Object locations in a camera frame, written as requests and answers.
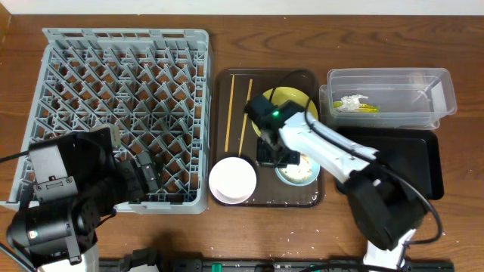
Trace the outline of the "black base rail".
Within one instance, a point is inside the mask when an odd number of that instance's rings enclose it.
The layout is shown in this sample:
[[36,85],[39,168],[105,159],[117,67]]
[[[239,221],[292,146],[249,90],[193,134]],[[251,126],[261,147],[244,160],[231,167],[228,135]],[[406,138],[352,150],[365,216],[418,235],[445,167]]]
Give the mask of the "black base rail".
[[120,259],[101,259],[99,270],[159,271],[159,272],[298,272],[306,268],[315,271],[363,271],[363,263],[356,259],[320,261],[248,261],[230,259],[169,259],[155,249],[135,250]]

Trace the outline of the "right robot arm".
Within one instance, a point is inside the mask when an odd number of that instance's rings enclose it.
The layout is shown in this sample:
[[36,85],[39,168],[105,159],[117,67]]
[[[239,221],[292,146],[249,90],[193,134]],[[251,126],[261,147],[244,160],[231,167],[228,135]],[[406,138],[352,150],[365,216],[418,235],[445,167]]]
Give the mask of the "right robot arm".
[[402,175],[399,156],[343,137],[300,107],[248,114],[273,153],[307,155],[342,185],[353,219],[368,241],[366,270],[401,271],[405,250],[421,220],[435,209],[417,186]]

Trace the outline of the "light blue bowl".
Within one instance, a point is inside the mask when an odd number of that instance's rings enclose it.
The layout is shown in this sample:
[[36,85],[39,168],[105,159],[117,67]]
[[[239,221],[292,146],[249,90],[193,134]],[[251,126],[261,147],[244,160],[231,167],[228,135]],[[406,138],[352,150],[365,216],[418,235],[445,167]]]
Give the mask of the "light blue bowl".
[[313,183],[319,176],[321,166],[306,155],[301,155],[298,165],[276,168],[275,173],[285,184],[304,187]]

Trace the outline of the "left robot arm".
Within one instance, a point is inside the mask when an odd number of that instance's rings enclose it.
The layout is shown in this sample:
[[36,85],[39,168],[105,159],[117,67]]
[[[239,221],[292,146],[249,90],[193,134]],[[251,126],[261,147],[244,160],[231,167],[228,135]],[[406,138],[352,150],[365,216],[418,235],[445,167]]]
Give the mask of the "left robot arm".
[[35,181],[8,226],[9,245],[31,271],[64,262],[77,266],[96,246],[95,230],[115,206],[157,192],[163,164],[150,152],[118,162],[119,132],[101,128],[30,144]]

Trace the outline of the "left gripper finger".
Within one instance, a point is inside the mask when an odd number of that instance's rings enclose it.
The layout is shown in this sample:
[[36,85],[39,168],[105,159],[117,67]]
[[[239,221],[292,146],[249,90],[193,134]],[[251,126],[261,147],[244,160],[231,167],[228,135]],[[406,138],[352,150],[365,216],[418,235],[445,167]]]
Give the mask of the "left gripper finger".
[[163,162],[160,160],[160,157],[156,157],[150,152],[142,151],[137,154],[136,159],[139,165],[153,165],[154,168],[162,168]]
[[160,174],[156,172],[152,164],[143,165],[141,167],[144,179],[146,180],[148,193],[153,193],[162,187]]

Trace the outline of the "grey plastic dishwasher rack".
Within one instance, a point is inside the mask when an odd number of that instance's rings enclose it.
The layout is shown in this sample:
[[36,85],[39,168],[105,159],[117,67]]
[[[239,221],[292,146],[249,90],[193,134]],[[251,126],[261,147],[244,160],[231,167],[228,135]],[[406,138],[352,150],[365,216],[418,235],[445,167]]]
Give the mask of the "grey plastic dishwasher rack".
[[46,47],[23,147],[110,123],[114,156],[149,151],[161,188],[118,212],[199,214],[207,207],[213,52],[203,29],[55,29]]

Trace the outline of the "wooden chopstick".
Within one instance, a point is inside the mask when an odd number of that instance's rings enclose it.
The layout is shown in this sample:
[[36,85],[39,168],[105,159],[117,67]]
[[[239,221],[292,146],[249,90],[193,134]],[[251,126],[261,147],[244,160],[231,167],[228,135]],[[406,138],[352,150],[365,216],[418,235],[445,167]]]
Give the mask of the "wooden chopstick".
[[[252,87],[253,87],[253,79],[249,80],[249,85],[248,85],[248,90],[247,90],[247,99],[246,99],[246,105],[250,100],[251,97],[251,92],[252,92]],[[242,129],[241,129],[241,134],[240,134],[240,142],[239,142],[239,149],[238,149],[238,156],[240,157],[242,154],[242,149],[244,145],[244,137],[245,137],[245,131],[247,127],[247,114],[244,114],[244,119],[242,123]]]
[[228,104],[226,135],[225,135],[225,148],[224,148],[224,151],[226,153],[228,152],[228,145],[230,140],[231,115],[232,115],[232,107],[233,107],[233,99],[234,99],[234,85],[235,85],[235,74],[232,74],[231,89],[230,89],[229,104]]

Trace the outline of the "white pink bowl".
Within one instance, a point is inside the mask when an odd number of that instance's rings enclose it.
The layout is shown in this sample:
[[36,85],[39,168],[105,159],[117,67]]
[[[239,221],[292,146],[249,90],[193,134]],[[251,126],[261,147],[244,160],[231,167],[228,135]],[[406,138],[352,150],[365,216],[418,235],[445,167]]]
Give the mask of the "white pink bowl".
[[227,157],[218,161],[209,173],[212,195],[228,205],[248,200],[256,189],[256,183],[254,167],[240,157]]

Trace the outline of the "black rectangular tray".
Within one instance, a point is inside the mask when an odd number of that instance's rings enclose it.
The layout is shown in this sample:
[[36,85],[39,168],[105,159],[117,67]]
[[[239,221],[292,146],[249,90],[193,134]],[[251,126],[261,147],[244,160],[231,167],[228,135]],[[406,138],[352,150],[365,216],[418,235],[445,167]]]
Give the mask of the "black rectangular tray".
[[342,136],[406,162],[402,174],[417,184],[427,199],[444,196],[444,182],[437,136],[431,131],[396,128],[339,127]]

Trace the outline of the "spilled rice food waste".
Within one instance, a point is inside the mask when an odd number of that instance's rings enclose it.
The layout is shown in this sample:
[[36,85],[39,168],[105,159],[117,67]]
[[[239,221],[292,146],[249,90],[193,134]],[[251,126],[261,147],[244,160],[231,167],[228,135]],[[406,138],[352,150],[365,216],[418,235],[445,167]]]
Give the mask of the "spilled rice food waste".
[[280,172],[293,183],[304,183],[312,175],[312,163],[309,157],[301,155],[299,165],[288,165]]

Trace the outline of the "green snack wrapper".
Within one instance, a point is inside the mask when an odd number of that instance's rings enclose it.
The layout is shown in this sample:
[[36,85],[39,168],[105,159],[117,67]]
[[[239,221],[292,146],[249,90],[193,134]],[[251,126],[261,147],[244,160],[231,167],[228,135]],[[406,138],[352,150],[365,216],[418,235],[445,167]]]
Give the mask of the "green snack wrapper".
[[369,104],[360,104],[359,108],[351,110],[347,106],[344,106],[342,101],[333,102],[333,108],[340,112],[361,112],[361,113],[379,112],[379,109],[377,107],[371,106]]

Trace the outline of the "yellow round plate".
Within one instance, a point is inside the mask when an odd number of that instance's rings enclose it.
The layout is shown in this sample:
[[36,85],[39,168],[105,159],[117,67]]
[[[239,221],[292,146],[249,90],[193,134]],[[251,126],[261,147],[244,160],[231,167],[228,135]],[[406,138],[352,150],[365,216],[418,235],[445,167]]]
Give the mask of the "yellow round plate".
[[[268,98],[268,99],[270,98],[270,94],[271,94],[271,89],[262,93],[262,95],[265,98]],[[275,106],[280,106],[283,103],[285,103],[286,101],[291,100],[291,101],[296,102],[300,106],[304,107],[306,105],[308,99],[309,99],[309,96],[306,93],[300,91],[299,89],[291,88],[291,87],[278,87],[275,90],[275,93],[272,97],[271,102]],[[309,112],[315,118],[317,118],[317,119],[319,118],[318,108],[315,105],[315,103],[312,102],[312,101],[309,104]],[[261,131],[259,130],[258,126],[254,122],[252,122],[252,126],[253,126],[253,129],[254,129],[255,133],[257,134],[257,136],[260,137]]]

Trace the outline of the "clear plastic waste bin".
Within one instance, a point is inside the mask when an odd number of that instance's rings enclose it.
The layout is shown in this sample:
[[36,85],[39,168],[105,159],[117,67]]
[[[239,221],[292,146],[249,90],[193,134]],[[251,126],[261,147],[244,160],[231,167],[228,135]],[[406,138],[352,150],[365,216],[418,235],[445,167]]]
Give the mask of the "clear plastic waste bin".
[[[340,112],[333,102],[361,94],[362,104],[378,113]],[[433,130],[440,119],[457,111],[450,72],[444,68],[333,69],[320,87],[322,119],[336,127],[409,128]]]

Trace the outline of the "white tissue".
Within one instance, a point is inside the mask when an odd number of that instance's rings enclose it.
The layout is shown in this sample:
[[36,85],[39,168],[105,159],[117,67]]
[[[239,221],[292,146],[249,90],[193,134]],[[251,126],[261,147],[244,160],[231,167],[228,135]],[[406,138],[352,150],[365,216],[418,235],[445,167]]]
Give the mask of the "white tissue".
[[368,96],[361,94],[344,96],[340,100],[333,102],[333,108],[340,112],[355,112],[361,108],[361,99],[368,99]]

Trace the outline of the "dark brown serving tray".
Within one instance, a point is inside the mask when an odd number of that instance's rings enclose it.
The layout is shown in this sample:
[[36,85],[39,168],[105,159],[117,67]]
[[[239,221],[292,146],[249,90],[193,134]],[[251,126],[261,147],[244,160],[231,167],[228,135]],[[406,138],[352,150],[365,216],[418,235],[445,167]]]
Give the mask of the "dark brown serving tray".
[[[219,160],[237,156],[240,134],[244,119],[244,107],[247,99],[249,80],[253,79],[251,96],[263,93],[273,88],[280,79],[287,75],[290,69],[226,69],[216,77],[216,96],[213,102],[213,117],[211,121],[210,165]],[[234,99],[231,115],[231,130],[228,152],[225,148],[228,104],[231,89],[232,74],[235,74]],[[256,161],[257,139],[251,121],[247,120],[244,145],[241,157],[248,161],[257,174],[256,189],[251,197],[237,204],[238,207],[257,208],[311,208],[324,198],[324,175],[304,187],[285,184],[276,175],[273,168],[260,167]]]

